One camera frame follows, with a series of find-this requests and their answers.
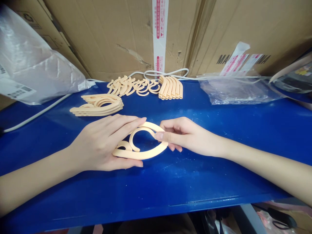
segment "right hand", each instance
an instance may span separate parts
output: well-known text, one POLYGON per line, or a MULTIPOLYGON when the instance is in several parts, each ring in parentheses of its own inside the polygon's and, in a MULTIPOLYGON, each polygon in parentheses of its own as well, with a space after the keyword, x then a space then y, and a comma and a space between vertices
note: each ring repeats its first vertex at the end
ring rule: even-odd
POLYGON ((223 157, 226 154, 228 139, 207 131, 186 117, 163 120, 160 127, 165 132, 157 132, 154 138, 168 142, 172 151, 181 152, 184 147, 205 156, 223 157))

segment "plastic bag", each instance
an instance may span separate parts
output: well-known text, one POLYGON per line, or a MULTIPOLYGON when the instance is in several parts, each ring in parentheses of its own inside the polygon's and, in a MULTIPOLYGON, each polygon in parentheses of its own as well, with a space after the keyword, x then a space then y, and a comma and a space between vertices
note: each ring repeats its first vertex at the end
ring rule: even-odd
POLYGON ((258 211, 257 214, 261 219, 268 234, 296 234, 296 232, 293 229, 281 230, 278 229, 276 226, 274 226, 273 221, 276 220, 273 219, 268 212, 261 210, 258 211))
POLYGON ((1 94, 39 105, 95 84, 10 8, 2 6, 0 13, 1 94))
POLYGON ((201 89, 208 94, 212 105, 260 104, 284 98, 270 89, 269 80, 262 79, 255 72, 249 72, 244 77, 225 77, 219 76, 219 73, 196 76, 200 77, 206 77, 199 83, 201 89))
MULTIPOLYGON (((220 233, 220 222, 218 220, 215 221, 215 225, 220 233)), ((224 234, 236 234, 231 228, 226 225, 222 225, 224 234)))

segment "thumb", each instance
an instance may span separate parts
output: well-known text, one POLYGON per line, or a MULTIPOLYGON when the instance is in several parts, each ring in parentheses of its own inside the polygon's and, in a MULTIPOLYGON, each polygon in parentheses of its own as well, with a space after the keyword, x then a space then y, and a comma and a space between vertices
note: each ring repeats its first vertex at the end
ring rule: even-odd
POLYGON ((159 141, 165 141, 169 143, 174 143, 176 145, 183 144, 183 135, 171 133, 171 132, 156 132, 154 138, 159 141))

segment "left hand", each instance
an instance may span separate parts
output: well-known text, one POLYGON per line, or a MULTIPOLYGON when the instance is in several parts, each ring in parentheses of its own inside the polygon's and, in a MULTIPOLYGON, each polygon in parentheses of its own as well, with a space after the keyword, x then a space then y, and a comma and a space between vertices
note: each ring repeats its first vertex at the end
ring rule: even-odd
POLYGON ((117 144, 143 124, 146 118, 116 114, 88 124, 69 147, 64 149, 80 171, 112 171, 133 166, 143 167, 141 160, 112 155, 117 144))

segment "white cord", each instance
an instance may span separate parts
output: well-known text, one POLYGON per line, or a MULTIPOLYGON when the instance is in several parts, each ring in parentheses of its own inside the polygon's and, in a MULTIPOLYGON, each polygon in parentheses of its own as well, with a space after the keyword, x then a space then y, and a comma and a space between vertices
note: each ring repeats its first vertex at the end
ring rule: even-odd
POLYGON ((262 79, 267 79, 267 78, 259 78, 258 76, 243 76, 243 77, 227 77, 227 76, 206 76, 206 77, 198 77, 198 78, 191 78, 191 77, 186 77, 188 74, 189 70, 187 68, 181 68, 179 70, 176 71, 172 71, 169 73, 165 73, 165 72, 160 72, 160 71, 153 71, 153 70, 148 70, 145 72, 141 72, 141 71, 135 71, 133 73, 131 73, 131 75, 129 77, 132 77, 135 74, 143 74, 145 79, 150 80, 149 78, 147 78, 146 76, 159 76, 159 75, 171 75, 174 76, 175 78, 178 78, 178 80, 215 80, 215 79, 229 79, 229 80, 233 80, 236 79, 237 81, 241 82, 241 83, 245 83, 245 84, 255 84, 257 82, 259 82, 262 79), (174 75, 174 73, 178 73, 181 71, 186 71, 186 73, 183 76, 178 76, 178 75, 174 75), (243 80, 238 80, 238 79, 247 79, 247 78, 254 78, 257 79, 256 81, 243 81, 243 80))
POLYGON ((6 130, 4 130, 3 132, 7 133, 7 132, 11 132, 13 130, 16 130, 18 128, 20 128, 21 126, 24 126, 25 124, 29 123, 30 121, 34 120, 35 118, 37 118, 38 116, 42 115, 43 113, 47 112, 48 110, 50 110, 52 107, 56 106, 57 104, 59 104, 61 101, 63 101, 64 99, 68 98, 71 94, 67 94, 64 97, 60 98, 59 100, 57 100, 56 102, 54 102, 53 104, 51 104, 50 106, 48 106, 47 108, 43 109, 42 111, 40 111, 39 113, 33 115, 32 117, 30 117, 29 119, 26 119, 25 121, 21 122, 20 124, 12 127, 12 128, 8 128, 6 130))
MULTIPOLYGON (((189 70, 187 68, 182 68, 176 71, 172 71, 169 73, 164 73, 164 72, 160 72, 160 71, 153 71, 153 70, 148 70, 145 72, 140 72, 140 71, 135 71, 134 73, 132 73, 130 76, 133 76, 135 74, 143 74, 145 79, 148 79, 146 76, 159 76, 161 75, 171 75, 174 76, 175 78, 178 78, 179 80, 215 80, 215 79, 229 79, 229 80, 233 80, 233 79, 237 79, 237 81, 245 83, 245 84, 254 84, 259 82, 262 79, 268 79, 268 78, 259 78, 258 76, 245 76, 245 77, 224 77, 224 76, 207 76, 207 77, 198 77, 198 78, 190 78, 190 77, 186 77, 188 74, 189 70), (178 76, 178 75, 174 75, 175 73, 181 72, 181 71, 186 71, 186 73, 183 76, 178 76), (253 82, 249 82, 249 81, 243 81, 243 80, 238 80, 238 79, 246 79, 246 78, 258 78, 258 80, 253 81, 253 82)), ((95 79, 87 79, 88 81, 95 81, 95 82, 105 82, 105 81, 100 81, 100 80, 95 80, 95 79)), ((54 102, 53 104, 51 104, 50 106, 48 106, 47 108, 43 109, 42 111, 40 111, 39 113, 35 114, 34 116, 26 119, 25 121, 21 122, 20 124, 12 127, 12 128, 8 128, 5 129, 3 132, 7 133, 7 132, 11 132, 13 130, 16 130, 22 126, 24 126, 25 124, 29 123, 30 121, 34 120, 35 118, 39 117, 40 115, 42 115, 43 113, 47 112, 48 110, 50 110, 51 108, 53 108, 54 106, 56 106, 57 104, 59 104, 61 101, 63 101, 64 99, 68 98, 71 94, 67 94, 65 96, 63 96, 62 98, 60 98, 59 100, 57 100, 56 102, 54 102)))

